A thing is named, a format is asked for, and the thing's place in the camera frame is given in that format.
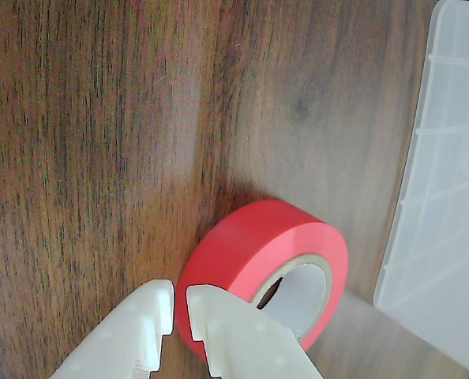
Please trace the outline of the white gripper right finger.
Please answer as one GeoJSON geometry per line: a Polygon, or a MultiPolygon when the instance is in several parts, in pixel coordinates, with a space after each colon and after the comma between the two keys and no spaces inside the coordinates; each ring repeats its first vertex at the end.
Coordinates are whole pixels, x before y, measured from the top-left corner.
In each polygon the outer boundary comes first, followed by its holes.
{"type": "Polygon", "coordinates": [[[222,288],[186,290],[192,340],[213,378],[321,378],[292,331],[222,288]]]}

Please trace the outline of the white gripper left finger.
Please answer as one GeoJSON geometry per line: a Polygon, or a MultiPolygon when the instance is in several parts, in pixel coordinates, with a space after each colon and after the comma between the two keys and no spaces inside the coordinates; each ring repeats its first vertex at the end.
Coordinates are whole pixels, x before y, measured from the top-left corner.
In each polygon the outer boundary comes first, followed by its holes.
{"type": "Polygon", "coordinates": [[[150,280],[121,301],[52,377],[149,378],[159,371],[163,337],[173,328],[173,283],[150,280]]]}

